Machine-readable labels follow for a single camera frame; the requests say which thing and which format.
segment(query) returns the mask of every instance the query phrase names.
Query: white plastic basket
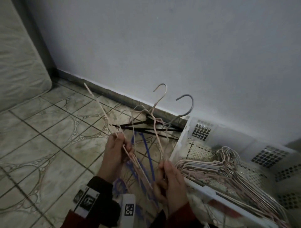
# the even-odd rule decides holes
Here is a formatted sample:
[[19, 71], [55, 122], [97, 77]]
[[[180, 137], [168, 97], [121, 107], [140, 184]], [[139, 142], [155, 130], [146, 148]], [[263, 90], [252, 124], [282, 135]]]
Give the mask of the white plastic basket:
[[[187, 147], [196, 140], [198, 146]], [[287, 209], [292, 225], [301, 227], [301, 154], [282, 145], [260, 141], [226, 126], [191, 117], [171, 154], [174, 164], [181, 159], [211, 160], [213, 151], [228, 146], [239, 153], [244, 165], [240, 167], [249, 181], [273, 196]], [[200, 193], [203, 201], [211, 199], [237, 211], [239, 220], [247, 227], [278, 227], [270, 220], [257, 217], [220, 196], [209, 186], [200, 186], [185, 178], [191, 188]]]

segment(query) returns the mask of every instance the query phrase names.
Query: hand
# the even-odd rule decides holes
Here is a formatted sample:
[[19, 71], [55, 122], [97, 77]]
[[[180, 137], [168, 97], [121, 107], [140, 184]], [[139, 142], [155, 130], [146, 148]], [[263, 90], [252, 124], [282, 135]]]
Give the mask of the hand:
[[[163, 179], [164, 173], [168, 183]], [[160, 162], [158, 181], [153, 184], [153, 191], [161, 203], [167, 203], [169, 214], [176, 212], [188, 202], [184, 177], [170, 161]]]
[[117, 133], [117, 135], [118, 137], [116, 134], [109, 136], [104, 150], [104, 158], [97, 173], [97, 176], [109, 183], [113, 183], [120, 176], [123, 163], [129, 160], [123, 145], [130, 156], [134, 154], [131, 142], [126, 140], [122, 133]]

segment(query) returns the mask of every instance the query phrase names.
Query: mattress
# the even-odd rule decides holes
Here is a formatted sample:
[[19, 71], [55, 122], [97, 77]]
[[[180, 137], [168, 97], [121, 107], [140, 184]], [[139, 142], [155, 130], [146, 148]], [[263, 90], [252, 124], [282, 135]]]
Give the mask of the mattress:
[[11, 0], [0, 1], [0, 112], [51, 89], [48, 72]]

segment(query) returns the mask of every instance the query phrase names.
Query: floor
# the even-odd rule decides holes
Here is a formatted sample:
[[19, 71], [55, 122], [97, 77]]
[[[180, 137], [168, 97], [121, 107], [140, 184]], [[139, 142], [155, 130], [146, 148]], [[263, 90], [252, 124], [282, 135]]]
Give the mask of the floor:
[[[131, 108], [95, 95], [112, 120], [129, 123]], [[145, 116], [139, 114], [138, 120], [145, 120]], [[86, 89], [64, 79], [54, 83], [48, 93], [1, 114], [2, 227], [60, 227], [77, 190], [98, 171], [108, 135], [113, 132]], [[125, 134], [128, 139], [132, 137], [132, 131], [126, 130]], [[155, 136], [144, 136], [156, 170], [160, 161], [159, 144]], [[176, 142], [161, 140], [169, 154]], [[136, 136], [135, 148], [136, 156], [151, 177], [140, 135]], [[127, 167], [123, 167], [121, 179], [127, 183], [128, 191], [136, 195], [136, 203], [146, 208], [147, 220], [151, 222], [157, 212]], [[135, 227], [145, 227], [138, 216]]]

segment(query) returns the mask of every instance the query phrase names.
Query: qr code marker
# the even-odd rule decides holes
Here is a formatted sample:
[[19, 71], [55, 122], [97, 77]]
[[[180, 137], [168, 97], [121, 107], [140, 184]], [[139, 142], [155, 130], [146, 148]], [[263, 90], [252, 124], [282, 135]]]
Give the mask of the qr code marker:
[[134, 215], [134, 204], [126, 204], [124, 210], [124, 216], [133, 216]]

